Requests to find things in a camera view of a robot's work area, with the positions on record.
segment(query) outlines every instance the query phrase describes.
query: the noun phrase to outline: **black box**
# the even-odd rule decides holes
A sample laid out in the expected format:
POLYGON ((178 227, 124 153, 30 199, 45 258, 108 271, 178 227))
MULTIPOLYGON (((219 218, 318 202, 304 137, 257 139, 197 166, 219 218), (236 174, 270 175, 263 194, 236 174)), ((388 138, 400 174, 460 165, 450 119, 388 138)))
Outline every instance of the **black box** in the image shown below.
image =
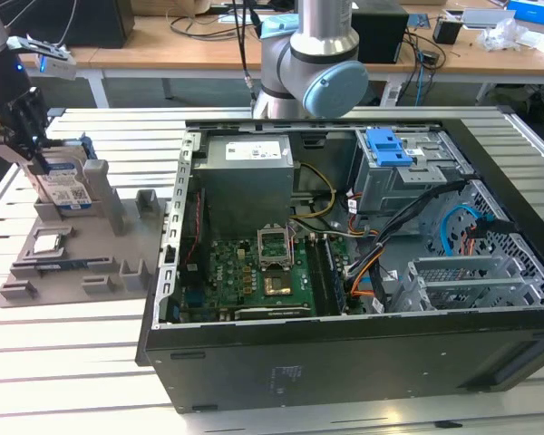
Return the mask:
MULTIPOLYGON (((28 2, 0 7, 7 25, 28 2)), ((12 26, 10 35, 58 43, 71 17, 73 0, 39 0, 12 26)), ((101 48, 122 48, 135 25, 131 0, 79 0, 65 43, 101 48)))
POLYGON ((461 21, 448 21, 440 17, 433 30, 433 40, 438 44, 455 44, 463 23, 461 21))
POLYGON ((359 62, 396 63, 409 14, 394 0, 355 0, 353 28, 359 34, 359 62))

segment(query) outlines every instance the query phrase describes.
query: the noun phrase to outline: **cpu chip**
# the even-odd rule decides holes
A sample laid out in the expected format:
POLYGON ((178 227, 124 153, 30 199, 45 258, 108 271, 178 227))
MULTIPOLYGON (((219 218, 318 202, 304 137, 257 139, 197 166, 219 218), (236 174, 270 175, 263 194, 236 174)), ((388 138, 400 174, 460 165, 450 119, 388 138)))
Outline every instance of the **cpu chip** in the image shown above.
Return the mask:
POLYGON ((265 296, 292 295, 292 280, 290 272, 268 271, 264 274, 265 296))

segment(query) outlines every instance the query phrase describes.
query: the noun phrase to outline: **slotted metal worktable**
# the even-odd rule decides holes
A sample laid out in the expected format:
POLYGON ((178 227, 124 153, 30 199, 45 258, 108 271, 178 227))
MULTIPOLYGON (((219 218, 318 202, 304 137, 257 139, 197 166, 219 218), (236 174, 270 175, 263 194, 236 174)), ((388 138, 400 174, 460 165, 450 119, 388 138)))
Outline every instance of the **slotted metal worktable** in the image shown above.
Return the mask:
MULTIPOLYGON (((359 109, 352 116, 462 119, 544 218, 544 143, 515 116, 492 108, 359 109)), ((111 184, 122 198, 143 187, 171 198, 184 120, 226 117, 248 112, 69 110, 53 121, 50 137, 86 132, 98 157, 109 161, 111 184)), ((34 222, 35 200, 12 167, 0 183, 0 285, 34 222)), ((0 309, 0 434, 433 433, 435 421, 462 424, 455 435, 544 434, 544 368, 504 393, 182 417, 153 370, 133 361, 143 306, 135 300, 0 309)))

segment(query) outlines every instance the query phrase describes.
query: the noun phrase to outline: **light blue robot joint cap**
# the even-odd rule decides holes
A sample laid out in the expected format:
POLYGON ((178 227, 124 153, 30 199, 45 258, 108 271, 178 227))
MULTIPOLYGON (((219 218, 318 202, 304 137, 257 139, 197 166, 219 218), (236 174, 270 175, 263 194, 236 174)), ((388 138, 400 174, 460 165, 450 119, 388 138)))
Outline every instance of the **light blue robot joint cap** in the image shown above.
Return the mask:
POLYGON ((298 26, 298 14, 272 15, 262 22, 262 35, 260 39, 293 34, 298 30, 298 26))
POLYGON ((339 63, 318 74, 302 103, 317 118, 339 118, 363 99, 368 86, 369 73, 362 63, 339 63))

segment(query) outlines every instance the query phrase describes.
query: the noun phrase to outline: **motherboard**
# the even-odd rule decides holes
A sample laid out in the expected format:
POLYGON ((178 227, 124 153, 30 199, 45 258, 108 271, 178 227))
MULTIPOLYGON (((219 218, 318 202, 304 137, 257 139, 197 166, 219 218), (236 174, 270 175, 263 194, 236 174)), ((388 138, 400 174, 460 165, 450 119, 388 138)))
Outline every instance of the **motherboard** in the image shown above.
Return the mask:
POLYGON ((330 288, 334 311, 344 309, 344 294, 332 292, 334 280, 341 279, 349 262, 341 237, 288 237, 285 228, 262 233, 258 238, 211 242, 205 287, 188 287, 184 294, 182 308, 192 322, 317 316, 326 310, 327 301, 315 288, 330 288), (319 276, 329 262, 334 273, 319 276), (319 284, 322 279, 333 282, 319 284))

